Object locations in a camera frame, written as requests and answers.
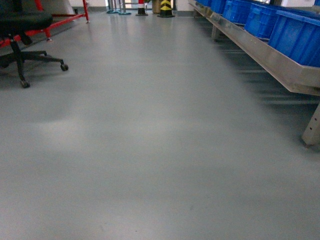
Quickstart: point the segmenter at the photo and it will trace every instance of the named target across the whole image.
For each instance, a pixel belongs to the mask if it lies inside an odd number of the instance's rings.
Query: blue plastic bin
[[[268,44],[295,62],[320,67],[320,18],[280,11]]]
[[[226,6],[227,0],[212,0],[211,10],[217,14],[223,14]]]
[[[246,0],[228,0],[225,3],[223,17],[230,22],[245,24],[247,22],[251,1]]]
[[[308,11],[282,6],[253,3],[251,5],[250,14],[244,29],[258,38],[269,39],[278,18],[278,10],[295,13],[302,16],[313,15],[313,13]]]
[[[206,7],[211,7],[211,0],[202,0],[202,5]]]
[[[196,0],[198,3],[200,3],[201,5],[204,5],[205,0]]]

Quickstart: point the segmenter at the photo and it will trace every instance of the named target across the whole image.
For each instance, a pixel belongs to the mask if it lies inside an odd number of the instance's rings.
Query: metal rack
[[[300,94],[320,96],[320,68],[300,65],[266,42],[251,35],[242,26],[236,25],[213,12],[195,0],[188,0],[194,14],[200,14],[212,23],[212,39],[216,40],[220,32],[225,34],[244,52],[253,58],[288,91]],[[315,110],[305,132],[302,135],[306,145],[320,144],[320,104]]]
[[[63,20],[57,21],[52,23],[49,27],[47,27],[46,29],[42,29],[42,30],[32,30],[32,31],[27,31],[26,34],[28,36],[33,36],[36,35],[38,33],[45,33],[45,36],[47,37],[48,40],[50,40],[51,37],[51,33],[50,30],[57,28],[63,24],[69,23],[73,20],[85,17],[87,23],[89,23],[89,15],[88,15],[88,8],[87,8],[87,3],[86,0],[82,0],[83,2],[83,9],[84,9],[84,13],[79,13],[79,14],[52,14],[53,17],[64,17]],[[44,8],[41,4],[41,0],[34,0],[35,6],[39,11],[43,11]],[[16,41],[20,41],[21,38],[20,36],[15,36],[14,39]],[[5,39],[4,41],[0,41],[0,48],[8,46],[10,44],[10,40],[9,39]]]
[[[313,5],[313,6],[311,7],[311,9],[312,9],[313,11],[315,11],[316,13],[320,13],[320,6],[318,6],[318,5]]]

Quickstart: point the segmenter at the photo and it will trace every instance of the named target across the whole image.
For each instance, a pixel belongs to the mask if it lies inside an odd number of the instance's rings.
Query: chair leg
[[[22,51],[22,58],[24,60],[35,60],[35,61],[42,61],[42,62],[57,62],[57,63],[61,63],[64,64],[64,61],[61,58],[54,58],[54,57],[50,57],[50,56],[40,56],[37,54],[38,52],[24,52]]]
[[[0,67],[6,68],[10,63],[16,62],[18,74],[20,77],[20,83],[23,88],[30,87],[30,84],[26,81],[24,77],[25,60],[34,60],[46,63],[58,62],[60,63],[62,71],[67,71],[69,69],[68,65],[64,63],[63,59],[47,56],[46,51],[21,51],[17,42],[13,39],[10,39],[10,45],[13,50],[13,53],[0,56]]]
[[[17,44],[16,41],[10,41],[10,45],[11,45],[11,48],[13,50],[13,53],[14,53],[14,57],[15,57],[15,60],[16,60],[16,65],[17,65],[17,68],[18,68],[18,74],[19,74],[19,77],[20,77],[20,83],[21,83],[21,86],[25,89],[25,88],[28,88],[30,87],[30,84],[26,81],[25,79],[25,76],[24,76],[24,58],[23,58],[23,55],[22,55],[22,52]]]
[[[35,54],[35,55],[45,55],[47,56],[47,51],[23,51],[23,54]]]

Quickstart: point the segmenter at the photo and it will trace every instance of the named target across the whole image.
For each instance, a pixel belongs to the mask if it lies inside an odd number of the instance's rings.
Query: office chair
[[[23,11],[22,0],[0,0],[0,2],[0,38],[2,40],[9,38],[13,50],[13,53],[0,56],[0,66],[6,68],[9,64],[16,62],[23,88],[30,87],[24,77],[25,60],[59,62],[62,71],[67,71],[69,67],[62,59],[47,56],[46,51],[21,51],[14,39],[19,35],[24,45],[30,45],[32,40],[26,32],[49,27],[53,22],[51,14],[44,11]]]

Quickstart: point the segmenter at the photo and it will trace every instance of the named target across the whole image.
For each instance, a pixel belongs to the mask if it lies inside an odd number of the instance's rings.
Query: yellow and black striped post
[[[163,0],[160,6],[160,14],[158,15],[160,18],[173,18],[171,2],[169,0]]]

